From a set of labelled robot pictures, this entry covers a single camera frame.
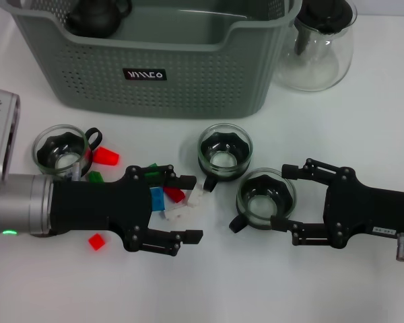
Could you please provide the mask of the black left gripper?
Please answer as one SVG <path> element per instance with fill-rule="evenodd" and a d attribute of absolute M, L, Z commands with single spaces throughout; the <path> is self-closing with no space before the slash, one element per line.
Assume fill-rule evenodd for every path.
<path fill-rule="evenodd" d="M 152 213 L 149 187 L 192 190 L 195 176 L 178 176 L 174 166 L 129 166 L 115 182 L 55 180 L 50 206 L 50 226 L 64 231 L 111 231 L 129 252 L 144 251 L 176 256 L 182 244 L 198 244 L 202 230 L 148 229 Z"/>

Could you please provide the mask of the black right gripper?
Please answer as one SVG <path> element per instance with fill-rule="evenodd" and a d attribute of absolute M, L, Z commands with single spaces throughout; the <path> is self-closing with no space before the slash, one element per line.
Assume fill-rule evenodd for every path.
<path fill-rule="evenodd" d="M 404 192 L 366 186 L 357 179 L 353 169 L 338 168 L 311 158 L 301 168 L 282 165 L 281 176 L 328 186 L 323 223 L 271 217 L 271 229 L 289 231 L 294 246 L 342 249 L 358 234 L 393 239 L 404 234 Z"/>

